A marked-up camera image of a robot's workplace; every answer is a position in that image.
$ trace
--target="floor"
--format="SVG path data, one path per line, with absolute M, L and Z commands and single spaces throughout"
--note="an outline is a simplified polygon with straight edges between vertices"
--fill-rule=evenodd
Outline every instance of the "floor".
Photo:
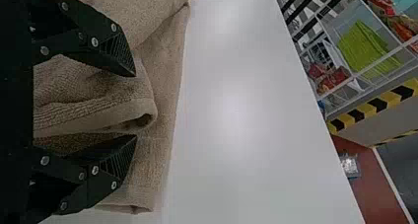
M 332 136 L 337 152 L 358 154 L 362 177 L 351 182 L 363 217 L 368 224 L 409 223 L 372 149 Z
M 418 135 L 404 137 L 378 149 L 409 213 L 418 222 Z

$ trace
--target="green cloth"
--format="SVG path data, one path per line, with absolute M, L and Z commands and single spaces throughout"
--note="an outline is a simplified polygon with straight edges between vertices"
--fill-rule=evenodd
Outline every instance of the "green cloth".
M 388 53 L 384 40 L 362 21 L 356 22 L 337 46 L 354 72 L 361 71 Z M 382 77 L 380 73 L 388 74 L 400 66 L 399 60 L 392 56 L 375 66 L 376 70 L 369 70 L 363 76 L 374 80 Z

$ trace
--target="storage shelf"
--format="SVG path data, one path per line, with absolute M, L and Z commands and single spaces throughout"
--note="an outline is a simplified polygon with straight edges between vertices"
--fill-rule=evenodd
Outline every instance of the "storage shelf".
M 351 73 L 348 79 L 321 95 L 317 94 L 313 86 L 316 98 L 319 101 L 332 105 L 326 110 L 328 115 L 349 107 L 355 101 L 366 97 L 379 87 L 390 83 L 418 66 L 417 53 L 408 48 L 410 43 L 418 40 L 418 36 L 407 42 L 402 42 L 363 0 L 350 0 L 350 3 L 344 6 L 346 8 L 336 18 L 331 18 L 329 15 L 321 15 L 321 11 L 329 8 L 327 5 L 330 1 L 327 0 L 324 6 L 320 7 L 313 16 L 292 33 L 292 37 L 298 39 L 301 34 L 306 32 L 306 26 L 311 25 L 312 22 L 319 24 L 322 31 L 318 35 L 322 34 L 322 36 L 313 40 L 308 47 L 302 49 L 300 56 L 303 57 L 309 54 L 315 45 L 323 43 L 335 67 L 342 66 Z M 374 62 L 365 66 L 358 65 L 356 66 L 357 70 L 353 70 L 346 62 L 343 53 L 337 45 L 358 21 L 362 21 L 382 38 L 386 44 L 387 51 L 382 56 L 376 58 Z M 382 63 L 389 59 L 396 59 L 399 63 L 393 66 L 393 69 L 383 70 Z M 338 99 L 338 103 L 331 102 L 336 99 Z

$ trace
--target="towel fold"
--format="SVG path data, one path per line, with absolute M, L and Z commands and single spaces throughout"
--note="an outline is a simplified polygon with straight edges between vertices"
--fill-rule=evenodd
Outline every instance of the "towel fold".
M 189 15 L 189 7 L 181 6 L 187 0 L 82 1 L 122 26 L 137 77 L 119 77 L 63 56 L 36 66 L 35 146 L 66 155 L 125 133 L 137 134 L 122 187 L 98 208 L 152 211 L 172 147 Z

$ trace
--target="beige towel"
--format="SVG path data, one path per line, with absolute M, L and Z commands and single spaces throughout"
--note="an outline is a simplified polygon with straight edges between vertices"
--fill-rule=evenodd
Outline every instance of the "beige towel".
M 172 148 L 188 15 L 189 7 L 184 6 L 173 17 L 165 20 L 139 48 L 154 88 L 159 115 L 155 123 L 137 132 L 139 140 L 125 182 L 120 189 L 103 200 L 97 206 L 98 209 L 137 214 L 154 208 Z M 120 135 L 68 134 L 38 138 L 35 145 L 65 155 Z
M 94 3 L 98 9 L 98 5 L 104 5 L 105 9 L 109 2 L 116 6 L 123 2 L 101 0 L 103 2 L 97 4 L 92 0 L 84 1 Z M 149 5 L 160 3 L 160 0 L 146 1 Z M 151 33 L 163 19 L 161 16 L 174 13 L 174 9 L 181 6 L 179 3 L 185 1 L 172 0 L 169 10 L 157 11 L 154 5 L 145 6 L 146 10 L 152 9 L 150 12 L 156 15 L 155 19 L 144 14 L 147 11 L 142 7 L 138 7 L 137 12 L 130 11 L 131 5 L 135 9 L 135 1 L 123 2 L 126 9 L 120 9 L 119 15 L 114 13 L 114 19 L 124 28 L 133 49 L 138 74 L 135 79 L 118 77 L 64 57 L 56 57 L 35 69 L 36 146 L 52 149 L 57 154 L 68 154 L 122 133 L 139 135 L 134 161 L 123 186 L 105 199 L 99 205 L 100 209 L 128 213 L 153 210 L 162 173 L 170 158 L 188 7 L 166 19 L 157 31 L 140 43 L 146 35 L 142 30 Z M 144 16 L 149 16 L 151 27 L 135 20 Z M 154 124 L 140 131 L 156 119 L 153 96 L 159 117 Z
M 81 0 L 117 21 L 131 49 L 187 0 Z M 54 57 L 35 68 L 35 137 L 93 130 L 131 131 L 157 115 L 141 59 L 133 51 L 137 77 L 118 77 L 94 67 Z

